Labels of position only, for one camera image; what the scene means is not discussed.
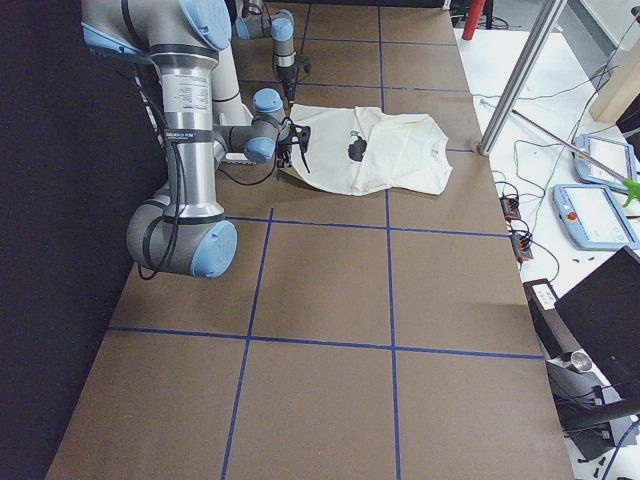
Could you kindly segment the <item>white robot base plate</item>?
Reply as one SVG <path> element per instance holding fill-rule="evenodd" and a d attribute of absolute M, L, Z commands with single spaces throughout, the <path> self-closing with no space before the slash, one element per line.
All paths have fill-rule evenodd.
<path fill-rule="evenodd" d="M 243 153 L 229 153 L 220 151 L 216 154 L 218 162 L 229 164 L 251 164 L 251 161 Z"/>

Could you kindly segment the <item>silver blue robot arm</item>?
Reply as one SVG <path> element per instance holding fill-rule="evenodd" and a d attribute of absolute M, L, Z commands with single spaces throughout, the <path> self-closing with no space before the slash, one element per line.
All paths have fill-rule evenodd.
<path fill-rule="evenodd" d="M 233 30 L 241 40 L 271 40 L 271 67 L 287 104 L 292 106 L 299 82 L 310 75 L 312 68 L 310 58 L 296 52 L 293 14 L 286 9 L 271 13 L 264 1 L 241 1 Z"/>
<path fill-rule="evenodd" d="M 86 1 L 90 51 L 131 62 L 164 147 L 168 179 L 134 213 L 127 247 L 145 280 L 160 272 L 216 278 L 230 266 L 237 230 L 216 196 L 215 176 L 233 156 L 282 168 L 311 136 L 285 109 L 310 62 L 294 47 L 295 21 L 260 1 Z M 242 102 L 233 38 L 267 38 L 281 89 Z"/>

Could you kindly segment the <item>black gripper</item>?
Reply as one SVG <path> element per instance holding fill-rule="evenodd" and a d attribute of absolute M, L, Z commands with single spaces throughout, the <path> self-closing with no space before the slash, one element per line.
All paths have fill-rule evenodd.
<path fill-rule="evenodd" d="M 287 104 L 293 106 L 296 97 L 296 78 L 298 71 L 302 69 L 305 74 L 311 71 L 311 60 L 309 57 L 291 54 L 289 56 L 273 56 L 273 67 L 275 76 L 280 83 L 285 85 L 285 95 Z"/>
<path fill-rule="evenodd" d="M 287 169 L 291 167 L 291 161 L 289 159 L 291 158 L 294 146 L 299 148 L 301 157 L 304 158 L 308 150 L 310 138 L 311 128 L 309 126 L 287 122 L 276 144 L 277 168 Z"/>

